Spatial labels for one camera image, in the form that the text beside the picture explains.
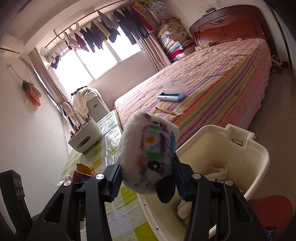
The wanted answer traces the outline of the colourful fluffy white ball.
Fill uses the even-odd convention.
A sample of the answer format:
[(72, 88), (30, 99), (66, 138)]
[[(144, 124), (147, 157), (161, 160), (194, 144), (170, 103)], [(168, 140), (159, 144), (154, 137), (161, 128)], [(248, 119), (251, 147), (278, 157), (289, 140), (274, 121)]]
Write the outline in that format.
[(179, 135), (178, 126), (170, 121), (135, 113), (119, 141), (124, 185), (139, 194), (156, 192), (157, 183), (172, 173)]

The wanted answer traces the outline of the white paper trash in bin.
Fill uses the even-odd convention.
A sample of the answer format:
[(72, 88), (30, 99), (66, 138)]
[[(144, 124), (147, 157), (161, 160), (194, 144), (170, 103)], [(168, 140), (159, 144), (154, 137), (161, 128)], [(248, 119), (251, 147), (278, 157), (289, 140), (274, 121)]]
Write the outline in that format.
[(226, 180), (227, 172), (228, 165), (225, 165), (223, 168), (208, 166), (203, 169), (201, 174), (209, 181), (222, 183)]

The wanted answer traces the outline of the cream plastic trash bin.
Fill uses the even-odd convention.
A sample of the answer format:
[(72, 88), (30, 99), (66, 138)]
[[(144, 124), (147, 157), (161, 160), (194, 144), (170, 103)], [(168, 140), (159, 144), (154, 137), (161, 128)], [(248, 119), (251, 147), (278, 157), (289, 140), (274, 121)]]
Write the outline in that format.
[[(257, 143), (254, 134), (242, 128), (207, 125), (198, 130), (175, 153), (181, 163), (195, 173), (212, 166), (228, 165), (226, 180), (234, 182), (245, 199), (254, 194), (269, 168), (269, 153)], [(176, 191), (169, 203), (155, 195), (139, 195), (145, 217), (158, 240), (185, 240), (191, 201), (184, 201)], [(215, 237), (216, 225), (210, 225), (209, 238)]]

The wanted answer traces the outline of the brown bottle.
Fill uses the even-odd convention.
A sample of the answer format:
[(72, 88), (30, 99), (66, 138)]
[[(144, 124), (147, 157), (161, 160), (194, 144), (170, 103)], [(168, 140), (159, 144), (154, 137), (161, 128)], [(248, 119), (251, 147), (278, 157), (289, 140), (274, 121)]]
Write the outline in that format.
[(75, 170), (73, 173), (73, 176), (72, 176), (72, 182), (73, 183), (81, 183), (81, 182), (88, 181), (91, 178), (92, 178), (92, 176)]

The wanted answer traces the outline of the crumpled white tissue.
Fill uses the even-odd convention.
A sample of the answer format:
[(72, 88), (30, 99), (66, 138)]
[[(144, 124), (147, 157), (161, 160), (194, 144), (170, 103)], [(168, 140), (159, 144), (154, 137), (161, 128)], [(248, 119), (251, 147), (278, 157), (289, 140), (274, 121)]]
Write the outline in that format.
[(64, 179), (61, 180), (61, 181), (57, 184), (57, 187), (60, 187), (60, 186), (61, 186), (65, 181), (67, 181), (67, 180), (72, 181), (72, 176), (71, 176), (71, 175), (66, 175), (66, 176), (64, 177)]

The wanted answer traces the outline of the checkered plastic tablecloth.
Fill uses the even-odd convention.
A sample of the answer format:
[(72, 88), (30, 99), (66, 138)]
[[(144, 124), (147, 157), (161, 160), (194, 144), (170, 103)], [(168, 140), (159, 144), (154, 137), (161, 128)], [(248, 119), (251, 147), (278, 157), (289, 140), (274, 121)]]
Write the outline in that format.
[[(117, 112), (111, 111), (97, 124), (101, 129), (99, 141), (84, 153), (71, 150), (61, 173), (62, 181), (67, 175), (73, 176), (78, 163), (90, 167), (96, 175), (118, 161), (122, 127)], [(120, 183), (120, 177), (120, 170), (116, 168), (115, 174), (107, 182), (107, 187), (111, 189), (111, 202), (105, 203), (105, 209), (112, 239), (157, 240), (144, 216), (138, 195)]]

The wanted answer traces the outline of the smartphone screen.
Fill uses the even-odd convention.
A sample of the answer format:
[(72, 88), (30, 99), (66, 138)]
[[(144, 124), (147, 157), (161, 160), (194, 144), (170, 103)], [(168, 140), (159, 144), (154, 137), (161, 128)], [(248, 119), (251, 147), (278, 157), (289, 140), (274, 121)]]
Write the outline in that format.
[(264, 229), (267, 237), (268, 237), (268, 240), (269, 241), (273, 241), (275, 235), (276, 235), (276, 232), (277, 232), (278, 228), (277, 227), (266, 227)]

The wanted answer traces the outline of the red plastic stool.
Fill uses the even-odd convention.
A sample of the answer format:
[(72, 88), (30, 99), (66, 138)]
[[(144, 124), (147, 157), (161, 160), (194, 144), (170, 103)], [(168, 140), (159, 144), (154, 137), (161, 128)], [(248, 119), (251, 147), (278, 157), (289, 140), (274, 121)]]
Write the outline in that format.
[(283, 195), (250, 199), (248, 203), (264, 228), (277, 228), (275, 237), (282, 234), (293, 216), (293, 205)]

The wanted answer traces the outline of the left hand-held gripper device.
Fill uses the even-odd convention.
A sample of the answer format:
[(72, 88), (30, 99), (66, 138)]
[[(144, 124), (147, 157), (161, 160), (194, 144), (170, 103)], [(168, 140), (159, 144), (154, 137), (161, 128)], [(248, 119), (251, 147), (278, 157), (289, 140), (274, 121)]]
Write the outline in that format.
[(21, 176), (14, 170), (1, 172), (1, 193), (10, 219), (16, 229), (17, 238), (26, 240), (33, 221), (25, 202)]

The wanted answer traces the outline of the white desktop organizer box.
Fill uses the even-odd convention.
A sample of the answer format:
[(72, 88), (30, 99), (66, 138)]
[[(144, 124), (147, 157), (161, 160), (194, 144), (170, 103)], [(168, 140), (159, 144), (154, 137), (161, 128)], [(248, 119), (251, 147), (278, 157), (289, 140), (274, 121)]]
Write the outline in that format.
[(100, 139), (101, 129), (92, 117), (70, 138), (68, 144), (77, 152), (84, 153)]

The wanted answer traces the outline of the white air cooler unit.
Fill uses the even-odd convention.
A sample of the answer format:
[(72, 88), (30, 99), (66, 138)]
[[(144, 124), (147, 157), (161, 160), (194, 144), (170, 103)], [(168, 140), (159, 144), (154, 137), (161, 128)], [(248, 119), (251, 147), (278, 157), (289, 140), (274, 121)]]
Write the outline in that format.
[(86, 106), (89, 109), (89, 115), (96, 123), (110, 112), (102, 97), (95, 91), (88, 92)]

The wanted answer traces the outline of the yellow pencil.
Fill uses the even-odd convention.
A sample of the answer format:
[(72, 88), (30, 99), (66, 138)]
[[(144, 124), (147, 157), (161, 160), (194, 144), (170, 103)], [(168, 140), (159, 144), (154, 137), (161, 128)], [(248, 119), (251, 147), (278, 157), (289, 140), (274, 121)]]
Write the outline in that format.
[(170, 115), (173, 115), (173, 116), (176, 116), (177, 114), (176, 113), (174, 113), (173, 111), (171, 111), (171, 110), (167, 110), (167, 109), (163, 109), (163, 108), (159, 108), (159, 107), (155, 107), (155, 109), (156, 110), (159, 110), (159, 111), (161, 111), (161, 112), (163, 112), (163, 113), (167, 113), (167, 114), (170, 114)]

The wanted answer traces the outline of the floral cloth on cooler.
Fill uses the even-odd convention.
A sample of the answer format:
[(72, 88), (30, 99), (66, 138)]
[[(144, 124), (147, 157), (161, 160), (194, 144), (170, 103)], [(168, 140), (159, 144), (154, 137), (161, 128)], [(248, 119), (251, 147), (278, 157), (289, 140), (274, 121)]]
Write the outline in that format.
[(83, 88), (73, 95), (73, 106), (81, 116), (88, 117), (89, 108), (87, 107), (87, 101), (96, 97), (97, 93), (94, 89)]

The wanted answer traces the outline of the bed with striped sheet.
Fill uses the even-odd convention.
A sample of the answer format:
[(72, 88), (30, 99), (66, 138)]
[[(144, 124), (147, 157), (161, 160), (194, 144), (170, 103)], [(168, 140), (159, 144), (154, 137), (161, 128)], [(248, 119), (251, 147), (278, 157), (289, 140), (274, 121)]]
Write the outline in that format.
[[(172, 63), (119, 97), (114, 107), (122, 127), (140, 111), (174, 123), (180, 130), (178, 146), (182, 146), (205, 125), (247, 129), (261, 106), (270, 69), (266, 40), (222, 43)], [(157, 100), (161, 85), (168, 82), (187, 86), (181, 102)], [(177, 115), (163, 113), (156, 106)]]

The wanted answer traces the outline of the pink curtain left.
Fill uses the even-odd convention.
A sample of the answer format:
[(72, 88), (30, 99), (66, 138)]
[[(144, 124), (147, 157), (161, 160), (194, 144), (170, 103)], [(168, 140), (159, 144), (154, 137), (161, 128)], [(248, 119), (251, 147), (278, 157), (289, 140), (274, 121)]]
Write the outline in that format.
[(55, 98), (55, 100), (59, 102), (60, 105), (62, 105), (62, 107), (65, 107), (65, 106), (67, 106), (67, 108), (72, 107), (69, 97), (66, 95), (61, 85), (53, 78), (51, 73), (45, 67), (43, 60), (41, 59), (41, 56), (37, 51), (36, 47), (32, 49), (32, 51), (29, 53), (29, 58), (36, 72), (41, 77), (41, 80), (43, 81), (45, 87), (48, 89), (51, 95)]

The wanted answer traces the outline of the pink curtain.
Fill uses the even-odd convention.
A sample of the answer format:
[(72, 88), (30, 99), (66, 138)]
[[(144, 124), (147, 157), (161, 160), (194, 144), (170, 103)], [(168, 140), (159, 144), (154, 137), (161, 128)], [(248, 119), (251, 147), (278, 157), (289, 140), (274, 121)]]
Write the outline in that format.
[(41, 56), (37, 51), (36, 47), (32, 49), (32, 51), (29, 53), (29, 58), (36, 72), (41, 77), (41, 80), (43, 81), (45, 87), (48, 89), (51, 95), (55, 98), (55, 100), (59, 102), (60, 105), (62, 105), (62, 107), (65, 107), (65, 106), (67, 106), (67, 108), (72, 107), (69, 97), (66, 95), (61, 85), (53, 78), (51, 73), (45, 67), (43, 60), (41, 59)]
[(147, 38), (140, 37), (140, 42), (150, 57), (157, 72), (171, 65), (170, 60), (153, 33), (150, 33)]

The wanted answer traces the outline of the slippers on floor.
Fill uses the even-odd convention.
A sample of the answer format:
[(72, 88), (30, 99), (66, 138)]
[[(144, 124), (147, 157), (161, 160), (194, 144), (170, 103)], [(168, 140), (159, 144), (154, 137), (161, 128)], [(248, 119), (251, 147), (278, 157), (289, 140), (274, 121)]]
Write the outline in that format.
[(271, 60), (272, 60), (273, 64), (275, 64), (277, 66), (283, 65), (283, 62), (280, 60), (280, 58), (278, 56), (272, 55)]

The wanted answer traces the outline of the stack of folded quilts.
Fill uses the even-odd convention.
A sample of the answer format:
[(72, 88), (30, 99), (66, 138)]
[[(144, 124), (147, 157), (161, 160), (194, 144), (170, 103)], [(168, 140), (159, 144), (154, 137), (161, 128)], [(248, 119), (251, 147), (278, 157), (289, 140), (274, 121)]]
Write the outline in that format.
[(157, 39), (171, 63), (195, 51), (195, 42), (177, 18), (163, 19), (160, 22)]

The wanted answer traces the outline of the pink curtain right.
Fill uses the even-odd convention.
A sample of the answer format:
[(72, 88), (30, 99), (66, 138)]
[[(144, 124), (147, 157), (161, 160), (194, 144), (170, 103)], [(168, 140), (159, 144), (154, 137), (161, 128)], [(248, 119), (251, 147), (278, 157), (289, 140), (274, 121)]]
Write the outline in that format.
[(150, 33), (147, 38), (140, 37), (140, 42), (150, 57), (157, 72), (171, 65), (170, 60), (153, 33)]

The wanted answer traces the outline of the dark wooden headboard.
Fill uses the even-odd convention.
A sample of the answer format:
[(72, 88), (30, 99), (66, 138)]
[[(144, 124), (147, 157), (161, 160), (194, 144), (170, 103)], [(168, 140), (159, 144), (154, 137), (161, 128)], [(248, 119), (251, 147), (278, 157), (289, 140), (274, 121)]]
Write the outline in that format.
[(228, 6), (214, 11), (193, 23), (189, 32), (196, 45), (262, 38), (271, 54), (278, 53), (267, 21), (260, 9), (252, 5)]

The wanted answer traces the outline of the hanging clothes on rod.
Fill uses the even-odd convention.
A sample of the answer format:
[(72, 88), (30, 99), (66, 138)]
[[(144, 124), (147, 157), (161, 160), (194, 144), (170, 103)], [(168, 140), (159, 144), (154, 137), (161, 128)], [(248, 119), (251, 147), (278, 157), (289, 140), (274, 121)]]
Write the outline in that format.
[(147, 38), (150, 33), (156, 37), (157, 26), (149, 19), (147, 8), (140, 5), (140, 1), (134, 1), (133, 4), (109, 13), (104, 14), (100, 10), (96, 12), (98, 16), (92, 21), (83, 26), (75, 22), (75, 30), (68, 27), (56, 34), (56, 39), (64, 40), (70, 50), (94, 52), (95, 47), (103, 49), (104, 43), (115, 43), (120, 36), (119, 30), (123, 31), (132, 45), (142, 44), (140, 37)]

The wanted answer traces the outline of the orange cloth hanging on wall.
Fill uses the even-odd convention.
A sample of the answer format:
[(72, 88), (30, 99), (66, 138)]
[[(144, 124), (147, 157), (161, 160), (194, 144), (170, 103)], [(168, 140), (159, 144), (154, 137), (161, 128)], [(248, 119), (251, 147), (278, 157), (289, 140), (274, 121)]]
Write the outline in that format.
[(42, 93), (35, 87), (34, 83), (23, 80), (22, 89), (25, 91), (32, 103), (38, 107), (41, 106), (40, 98), (42, 97)]

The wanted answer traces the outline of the white wall air conditioner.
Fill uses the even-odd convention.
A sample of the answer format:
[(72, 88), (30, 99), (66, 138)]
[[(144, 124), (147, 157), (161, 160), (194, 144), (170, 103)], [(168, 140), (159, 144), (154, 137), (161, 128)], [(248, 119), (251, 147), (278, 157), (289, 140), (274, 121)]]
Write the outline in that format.
[(12, 58), (19, 58), (23, 52), (23, 40), (5, 33), (1, 39), (0, 55)]

